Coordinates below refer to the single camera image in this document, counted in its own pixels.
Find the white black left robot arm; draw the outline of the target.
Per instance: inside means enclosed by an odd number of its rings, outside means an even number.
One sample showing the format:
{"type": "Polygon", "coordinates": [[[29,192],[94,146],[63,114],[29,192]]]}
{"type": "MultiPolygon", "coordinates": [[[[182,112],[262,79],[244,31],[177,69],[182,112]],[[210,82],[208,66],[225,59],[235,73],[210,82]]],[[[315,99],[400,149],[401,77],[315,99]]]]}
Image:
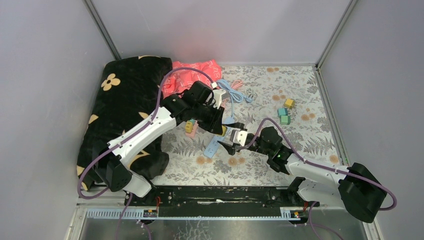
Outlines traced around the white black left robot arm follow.
{"type": "Polygon", "coordinates": [[[136,195],[142,205],[152,204],[155,192],[151,183],[131,170],[136,155],[165,132],[189,120],[197,121],[198,127],[209,133],[221,135],[224,132],[224,108],[221,104],[225,93],[224,89],[211,89],[196,81],[182,95],[169,95],[147,119],[107,143],[107,148],[99,154],[94,171],[111,192],[124,190],[136,195]]]}

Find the light blue power strip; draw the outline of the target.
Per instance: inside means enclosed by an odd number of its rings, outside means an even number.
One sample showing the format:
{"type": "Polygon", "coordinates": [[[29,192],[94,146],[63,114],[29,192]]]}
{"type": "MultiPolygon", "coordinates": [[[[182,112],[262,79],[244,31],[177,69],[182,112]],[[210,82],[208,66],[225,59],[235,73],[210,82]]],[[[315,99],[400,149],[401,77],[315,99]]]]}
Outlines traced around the light blue power strip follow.
{"type": "MultiPolygon", "coordinates": [[[[223,123],[224,124],[232,124],[235,122],[235,119],[233,116],[227,117],[223,123]]],[[[207,145],[205,150],[203,151],[203,155],[207,158],[213,158],[215,153],[218,151],[219,147],[221,146],[218,141],[223,141],[226,137],[227,133],[224,133],[224,135],[215,135],[210,143],[207,145]]]]}

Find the pink power strip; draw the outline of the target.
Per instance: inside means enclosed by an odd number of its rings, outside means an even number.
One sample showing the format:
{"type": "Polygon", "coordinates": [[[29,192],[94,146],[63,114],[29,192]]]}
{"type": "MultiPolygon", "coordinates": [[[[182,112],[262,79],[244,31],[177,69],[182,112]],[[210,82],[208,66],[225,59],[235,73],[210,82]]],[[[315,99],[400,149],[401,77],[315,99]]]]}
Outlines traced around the pink power strip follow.
{"type": "Polygon", "coordinates": [[[191,119],[187,121],[184,127],[185,135],[191,139],[194,139],[197,132],[197,128],[198,128],[198,123],[196,120],[191,119]]]}

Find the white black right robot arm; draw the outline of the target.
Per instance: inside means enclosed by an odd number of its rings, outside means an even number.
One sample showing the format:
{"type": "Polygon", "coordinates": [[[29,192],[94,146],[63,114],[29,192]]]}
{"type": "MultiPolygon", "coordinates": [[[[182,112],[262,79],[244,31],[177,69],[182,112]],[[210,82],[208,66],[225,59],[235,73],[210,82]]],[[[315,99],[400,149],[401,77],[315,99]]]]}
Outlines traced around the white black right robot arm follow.
{"type": "Polygon", "coordinates": [[[299,206],[306,201],[340,207],[365,223],[372,223],[383,210],[389,191],[363,164],[339,166],[302,157],[290,145],[284,145],[287,137],[273,126],[256,133],[248,133],[240,123],[233,127],[231,143],[219,144],[230,155],[241,150],[265,155],[266,163],[275,172],[294,176],[286,193],[291,205],[299,206]]]}

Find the yellow USB charger plug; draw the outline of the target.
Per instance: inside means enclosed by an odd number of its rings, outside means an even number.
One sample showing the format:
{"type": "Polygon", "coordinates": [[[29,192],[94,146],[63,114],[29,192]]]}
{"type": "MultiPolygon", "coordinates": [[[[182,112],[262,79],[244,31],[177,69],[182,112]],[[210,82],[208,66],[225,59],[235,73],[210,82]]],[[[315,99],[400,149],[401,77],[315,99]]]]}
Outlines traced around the yellow USB charger plug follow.
{"type": "Polygon", "coordinates": [[[187,134],[190,134],[193,131],[193,128],[194,128],[194,124],[192,124],[191,122],[187,121],[186,124],[185,124],[185,127],[184,127],[185,132],[187,134]]]}

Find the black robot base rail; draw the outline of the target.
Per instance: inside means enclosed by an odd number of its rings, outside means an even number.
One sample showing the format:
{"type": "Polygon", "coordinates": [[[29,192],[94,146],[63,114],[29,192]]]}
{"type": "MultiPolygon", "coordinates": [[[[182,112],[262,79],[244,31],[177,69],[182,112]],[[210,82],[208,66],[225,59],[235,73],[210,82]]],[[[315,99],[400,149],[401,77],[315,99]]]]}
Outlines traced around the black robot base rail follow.
{"type": "Polygon", "coordinates": [[[303,200],[288,187],[275,186],[179,186],[158,185],[146,196],[127,194],[124,203],[131,207],[181,206],[183,204],[253,203],[260,206],[299,207],[312,202],[303,200]]]}

